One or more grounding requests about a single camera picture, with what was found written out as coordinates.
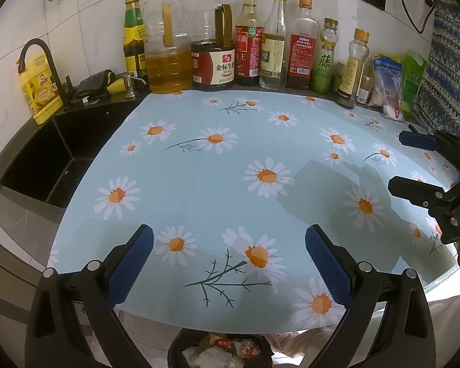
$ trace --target faucet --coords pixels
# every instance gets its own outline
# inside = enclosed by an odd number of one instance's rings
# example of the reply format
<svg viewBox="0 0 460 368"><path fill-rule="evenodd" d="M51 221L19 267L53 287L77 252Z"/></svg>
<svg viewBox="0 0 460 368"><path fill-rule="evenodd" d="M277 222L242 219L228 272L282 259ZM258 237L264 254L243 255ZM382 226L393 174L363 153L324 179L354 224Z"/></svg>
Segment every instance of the faucet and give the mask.
<svg viewBox="0 0 460 368"><path fill-rule="evenodd" d="M74 93L74 88L71 85L70 77L67 76L67 90L64 90L61 84L60 76L58 76L58 72L56 71L56 67L53 62L51 51L49 50L48 45L43 40L31 39L25 44L25 46L22 48L22 51L21 51L21 57L18 60L18 73L21 74L22 72L25 71L25 54L27 53L27 50L29 49L29 47L34 44L40 46L43 49L46 55L46 60L48 61L48 64L49 64L49 68L51 69L53 79L58 86L58 93L60 94L60 98L63 102L63 105L65 105L65 110L70 109L71 108L71 96Z"/></svg>

